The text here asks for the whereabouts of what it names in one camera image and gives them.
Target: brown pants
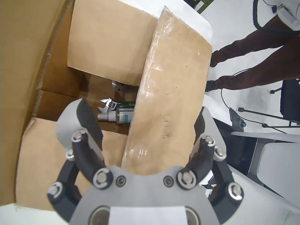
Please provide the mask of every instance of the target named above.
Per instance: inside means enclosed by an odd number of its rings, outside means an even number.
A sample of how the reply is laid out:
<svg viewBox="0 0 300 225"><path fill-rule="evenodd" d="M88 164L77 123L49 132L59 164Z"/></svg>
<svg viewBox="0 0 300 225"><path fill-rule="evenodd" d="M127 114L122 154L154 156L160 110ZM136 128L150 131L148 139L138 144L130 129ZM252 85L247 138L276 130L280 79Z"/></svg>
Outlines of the brown pants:
<svg viewBox="0 0 300 225"><path fill-rule="evenodd" d="M264 27L291 31L278 16L272 18ZM244 56L249 52L280 46L282 46L280 49L255 67L236 76L221 76L215 81L216 87L237 90L300 78L300 36L288 36L257 30L246 38L215 51L211 59L214 64L217 64L230 58Z"/></svg>

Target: shoe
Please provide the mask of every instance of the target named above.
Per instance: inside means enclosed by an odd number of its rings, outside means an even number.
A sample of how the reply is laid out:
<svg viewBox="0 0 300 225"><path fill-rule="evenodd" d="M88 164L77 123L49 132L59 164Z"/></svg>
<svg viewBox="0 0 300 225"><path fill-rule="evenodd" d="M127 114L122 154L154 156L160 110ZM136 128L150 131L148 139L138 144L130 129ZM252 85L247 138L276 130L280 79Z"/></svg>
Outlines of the shoe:
<svg viewBox="0 0 300 225"><path fill-rule="evenodd" d="M210 92L212 90L217 90L217 89L218 88L216 87L215 81L207 81L206 82L206 87L205 87L206 92Z"/></svg>
<svg viewBox="0 0 300 225"><path fill-rule="evenodd" d="M213 61L213 59L214 59L213 56L214 56L214 54L211 55L210 64L209 64L209 66L212 67L212 68L216 67L216 65L217 65L217 63L215 64L214 61Z"/></svg>

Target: plastic wrap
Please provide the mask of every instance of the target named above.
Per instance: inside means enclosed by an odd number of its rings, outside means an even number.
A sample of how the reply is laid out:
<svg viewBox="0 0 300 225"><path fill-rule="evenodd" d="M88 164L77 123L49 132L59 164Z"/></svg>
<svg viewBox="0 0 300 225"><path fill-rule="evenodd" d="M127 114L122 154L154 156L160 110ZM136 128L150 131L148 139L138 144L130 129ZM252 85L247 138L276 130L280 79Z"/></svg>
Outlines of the plastic wrap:
<svg viewBox="0 0 300 225"><path fill-rule="evenodd" d="M145 62L122 168L149 175L185 166L210 58L210 44L165 7Z"/></svg>

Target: white label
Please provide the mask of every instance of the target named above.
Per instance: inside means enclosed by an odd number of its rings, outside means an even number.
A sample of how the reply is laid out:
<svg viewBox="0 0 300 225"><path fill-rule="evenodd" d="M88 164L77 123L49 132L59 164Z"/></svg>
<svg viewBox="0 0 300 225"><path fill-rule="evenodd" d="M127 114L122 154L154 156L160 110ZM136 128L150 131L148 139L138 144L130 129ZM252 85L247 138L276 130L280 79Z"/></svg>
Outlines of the white label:
<svg viewBox="0 0 300 225"><path fill-rule="evenodd" d="M111 207L109 225L188 225L185 209L178 207Z"/></svg>
<svg viewBox="0 0 300 225"><path fill-rule="evenodd" d="M133 111L124 111L119 113L119 123L126 124L130 123L133 118Z"/></svg>

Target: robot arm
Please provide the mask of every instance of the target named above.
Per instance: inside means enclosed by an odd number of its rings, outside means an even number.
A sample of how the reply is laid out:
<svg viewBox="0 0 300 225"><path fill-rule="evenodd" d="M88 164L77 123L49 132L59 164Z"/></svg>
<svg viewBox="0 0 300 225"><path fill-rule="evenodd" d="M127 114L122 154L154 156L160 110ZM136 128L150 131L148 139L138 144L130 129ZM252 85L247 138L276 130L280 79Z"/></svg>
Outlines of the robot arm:
<svg viewBox="0 0 300 225"><path fill-rule="evenodd" d="M233 180L225 161L225 143L206 108L198 117L202 123L201 133L195 140L194 153L187 165L173 166L149 176L134 175L117 166L105 165L102 152L98 154L102 144L92 136L99 136L102 142L103 135L85 100L70 103L65 111L58 120L56 131L59 141L63 140L60 142L66 152L73 154L66 154L67 160L57 181L49 187L47 196L56 212L70 224L109 224L110 209L116 206L184 206L190 225L223 224L241 204L243 189ZM69 121L70 114L77 114L77 118L71 116L76 121ZM95 124L85 124L84 127L83 121L94 121ZM76 125L73 130L70 123ZM93 142L98 142L97 150L91 147ZM217 185L207 198L199 183L210 170ZM91 183L83 197L75 186L79 171Z"/></svg>

